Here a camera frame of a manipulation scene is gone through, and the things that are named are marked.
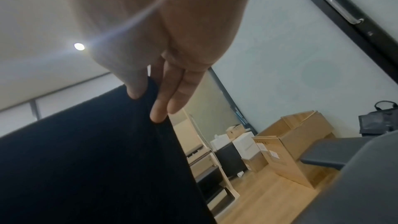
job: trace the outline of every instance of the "brown box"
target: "brown box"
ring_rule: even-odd
[[[243,133],[245,133],[246,129],[243,127],[243,125],[238,124],[238,125],[234,125],[234,126],[229,127],[226,130],[226,132],[227,132],[227,135],[228,135],[229,139],[234,140],[238,136],[240,136]]]
[[[276,174],[314,188],[326,176],[325,168],[305,165],[299,157],[332,130],[321,113],[309,111],[281,117],[253,139]]]
[[[246,167],[255,173],[258,173],[261,171],[267,164],[267,160],[263,156],[261,152],[257,153],[252,157],[251,159],[242,159],[243,162],[245,163]]]

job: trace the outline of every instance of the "white paper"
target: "white paper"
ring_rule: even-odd
[[[271,154],[271,156],[273,156],[274,158],[280,159],[278,156],[278,153],[273,152],[273,151],[269,151],[269,153]]]
[[[260,149],[260,151],[268,151],[267,148],[265,148],[264,144],[257,144],[257,146]]]

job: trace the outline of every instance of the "floor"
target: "floor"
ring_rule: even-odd
[[[240,198],[218,223],[290,224],[337,174],[330,170],[314,190],[276,175],[270,166],[259,173],[247,171],[231,181]]]

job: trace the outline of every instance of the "bag handle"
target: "bag handle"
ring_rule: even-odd
[[[381,108],[377,107],[377,105],[378,105],[379,103],[381,103],[381,102],[392,103],[393,108],[398,108],[398,104],[396,104],[395,102],[383,100],[383,101],[380,101],[380,102],[376,102],[376,104],[374,105],[374,108],[375,108],[376,110],[382,110]]]

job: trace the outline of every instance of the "hand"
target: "hand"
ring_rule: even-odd
[[[228,49],[247,0],[71,0],[88,50],[138,99],[147,66],[159,85],[151,119],[183,108]]]

